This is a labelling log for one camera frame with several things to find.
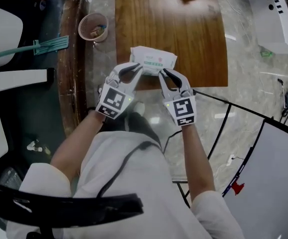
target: person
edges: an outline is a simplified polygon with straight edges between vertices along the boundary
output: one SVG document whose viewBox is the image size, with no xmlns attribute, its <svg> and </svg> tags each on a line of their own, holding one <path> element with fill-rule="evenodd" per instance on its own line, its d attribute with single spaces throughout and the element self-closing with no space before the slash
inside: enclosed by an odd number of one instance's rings
<svg viewBox="0 0 288 239">
<path fill-rule="evenodd" d="M 71 197 L 70 184 L 79 175 L 73 197 L 95 198 L 120 168 L 125 156 L 144 141 L 153 145 L 138 149 L 104 197 L 136 193 L 144 213 L 117 222 L 66 228 L 55 238 L 115 239 L 243 239 L 238 223 L 221 194 L 215 191 L 213 173 L 195 124 L 182 127 L 185 168 L 192 199 L 188 208 L 172 183 L 158 136 L 143 117 L 145 106 L 136 103 L 116 120 L 91 111 L 60 145 L 50 164 L 32 164 L 20 190 L 48 196 Z M 25 238 L 36 227 L 8 222 L 7 237 Z"/>
</svg>

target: wooden table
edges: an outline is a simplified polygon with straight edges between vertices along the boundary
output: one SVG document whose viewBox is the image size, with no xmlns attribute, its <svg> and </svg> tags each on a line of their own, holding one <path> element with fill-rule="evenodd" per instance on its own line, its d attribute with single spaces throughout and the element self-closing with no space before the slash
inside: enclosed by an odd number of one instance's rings
<svg viewBox="0 0 288 239">
<path fill-rule="evenodd" d="M 130 48 L 146 46 L 178 56 L 175 70 L 191 87 L 228 85 L 227 51 L 217 0 L 116 0 L 117 62 L 130 60 Z M 144 76 L 139 90 L 160 89 Z"/>
<path fill-rule="evenodd" d="M 58 51 L 57 81 L 61 116 L 68 137 L 87 114 L 85 94 L 85 41 L 78 26 L 87 14 L 85 0 L 65 0 L 60 36 L 69 35 L 69 47 Z"/>
</svg>

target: mop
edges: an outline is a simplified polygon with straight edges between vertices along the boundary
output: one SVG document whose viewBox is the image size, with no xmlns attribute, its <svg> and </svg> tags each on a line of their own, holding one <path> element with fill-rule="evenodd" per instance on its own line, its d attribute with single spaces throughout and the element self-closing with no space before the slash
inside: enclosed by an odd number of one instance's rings
<svg viewBox="0 0 288 239">
<path fill-rule="evenodd" d="M 34 55 L 41 55 L 51 51 L 66 49 L 69 47 L 69 36 L 62 36 L 49 41 L 39 43 L 38 40 L 33 41 L 32 46 L 24 46 L 16 49 L 10 49 L 0 52 L 0 57 L 7 56 L 13 53 L 23 52 L 27 50 L 33 50 Z"/>
</svg>

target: green mop handle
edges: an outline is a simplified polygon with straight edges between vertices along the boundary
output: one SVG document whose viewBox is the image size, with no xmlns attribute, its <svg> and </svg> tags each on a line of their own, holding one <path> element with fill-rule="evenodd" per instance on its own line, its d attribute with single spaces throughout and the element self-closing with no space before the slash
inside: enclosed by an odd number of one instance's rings
<svg viewBox="0 0 288 239">
<path fill-rule="evenodd" d="M 34 49 L 38 49 L 40 48 L 41 45 L 37 44 L 37 45 L 32 45 L 32 46 L 25 46 L 25 47 L 20 47 L 20 48 L 16 48 L 16 49 L 11 49 L 11 50 L 5 50 L 0 52 L 0 57 L 4 57 L 13 53 L 18 53 L 18 52 L 22 52 L 22 51 L 27 51 L 27 50 L 34 50 Z"/>
</svg>

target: marble floor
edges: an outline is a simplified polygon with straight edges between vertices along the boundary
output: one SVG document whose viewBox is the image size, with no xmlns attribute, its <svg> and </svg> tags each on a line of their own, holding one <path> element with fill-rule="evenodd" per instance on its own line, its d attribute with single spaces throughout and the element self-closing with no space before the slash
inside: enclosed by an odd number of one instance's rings
<svg viewBox="0 0 288 239">
<path fill-rule="evenodd" d="M 283 106 L 280 83 L 288 89 L 288 55 L 261 57 L 253 16 L 248 0 L 218 0 L 226 33 L 229 83 L 225 88 L 197 88 L 201 92 L 228 99 L 279 120 Z M 88 42 L 86 60 L 86 88 L 88 106 L 97 100 L 97 87 L 116 65 L 115 0 L 93 0 L 90 11 L 101 12 L 109 19 L 109 36 L 103 43 Z M 162 145 L 174 132 L 175 126 L 162 104 L 160 90 L 138 91 L 136 99 L 146 104 L 144 116 L 160 137 Z M 206 153 L 209 153 L 224 115 L 227 104 L 205 96 L 196 96 L 196 127 Z M 227 166 L 231 154 L 244 158 L 253 145 L 263 119 L 252 113 L 232 107 L 226 126 L 213 152 L 210 163 L 216 189 L 222 192 L 242 163 L 235 159 Z M 166 149 L 174 180 L 185 180 L 183 143 L 181 134 L 173 137 Z"/>
</svg>

